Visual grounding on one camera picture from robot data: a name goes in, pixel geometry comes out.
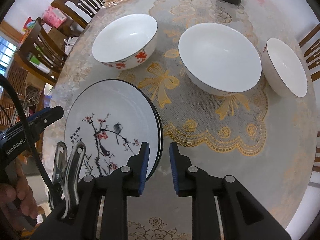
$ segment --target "silver screw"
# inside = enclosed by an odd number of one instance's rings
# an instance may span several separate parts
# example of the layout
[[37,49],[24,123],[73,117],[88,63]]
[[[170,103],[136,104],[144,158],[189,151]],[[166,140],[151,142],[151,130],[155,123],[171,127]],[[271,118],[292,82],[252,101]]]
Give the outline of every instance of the silver screw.
[[90,181],[93,180],[93,176],[92,176],[92,175],[86,175],[86,176],[84,176],[83,180],[84,180],[85,182],[90,182]]
[[130,171],[130,167],[129,166],[123,166],[120,169],[122,172],[129,172]]
[[195,166],[190,166],[190,167],[188,168],[188,171],[194,173],[194,172],[197,172],[197,171],[198,171],[198,168],[195,167]]
[[236,179],[234,176],[231,176],[231,175],[226,176],[226,182],[232,183],[232,182],[235,182],[235,180]]

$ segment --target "hand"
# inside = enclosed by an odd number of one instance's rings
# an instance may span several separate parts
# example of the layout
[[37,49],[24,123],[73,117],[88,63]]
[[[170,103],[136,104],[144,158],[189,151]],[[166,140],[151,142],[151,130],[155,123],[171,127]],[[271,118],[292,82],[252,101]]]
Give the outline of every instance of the hand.
[[[15,167],[18,175],[18,182],[16,188],[8,184],[0,184],[0,208],[6,216],[8,222],[17,231],[22,231],[21,226],[17,220],[17,217],[21,216],[21,213],[25,216],[30,216],[36,219],[38,216],[38,206],[36,200],[33,198],[33,192],[31,187],[28,185],[26,176],[23,174],[21,163],[18,159],[15,160]],[[7,203],[12,202],[18,197],[22,200],[20,210],[11,211]]]

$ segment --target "window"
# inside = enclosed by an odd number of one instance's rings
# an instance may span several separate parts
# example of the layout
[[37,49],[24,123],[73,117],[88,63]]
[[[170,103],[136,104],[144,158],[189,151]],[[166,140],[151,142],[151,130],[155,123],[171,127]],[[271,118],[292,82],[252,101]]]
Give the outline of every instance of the window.
[[2,75],[4,75],[16,49],[16,46],[0,36],[0,73]]

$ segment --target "black cable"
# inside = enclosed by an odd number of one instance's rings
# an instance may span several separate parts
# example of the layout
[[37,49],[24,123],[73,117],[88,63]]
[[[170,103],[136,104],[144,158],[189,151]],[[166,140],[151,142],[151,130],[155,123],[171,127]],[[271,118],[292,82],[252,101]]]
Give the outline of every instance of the black cable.
[[4,112],[5,116],[8,118],[9,123],[11,123],[11,119],[10,119],[10,117],[8,116],[7,112],[4,110],[4,108],[2,107],[2,105],[0,105],[0,108],[1,108],[1,110]]
[[12,87],[12,85],[9,83],[9,81],[2,74],[0,74],[0,85],[4,88],[4,90],[7,91],[14,106],[16,107],[16,111],[19,115],[20,122],[21,122],[22,128],[24,130],[24,133],[25,133],[25,136],[27,139],[27,143],[28,143],[29,148],[31,150],[33,159],[36,162],[37,168],[42,176],[42,179],[44,180],[44,183],[47,185],[53,198],[58,202],[59,200],[61,200],[61,198],[58,196],[57,191],[55,190],[47,172],[44,169],[44,166],[42,165],[42,162],[41,162],[40,157],[38,155],[37,149],[36,149],[35,144],[33,142],[33,138],[31,136],[31,130],[30,130],[26,115],[23,111],[23,108],[22,108],[20,100],[17,96],[17,93],[14,90],[14,88]]

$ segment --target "bowl with red flowers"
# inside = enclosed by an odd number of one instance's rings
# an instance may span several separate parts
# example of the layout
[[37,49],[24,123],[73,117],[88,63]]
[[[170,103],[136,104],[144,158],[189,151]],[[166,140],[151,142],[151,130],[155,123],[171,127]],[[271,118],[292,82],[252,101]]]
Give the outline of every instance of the bowl with red flowers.
[[120,70],[145,62],[156,49],[158,24],[147,14],[130,14],[107,25],[96,37],[92,55]]

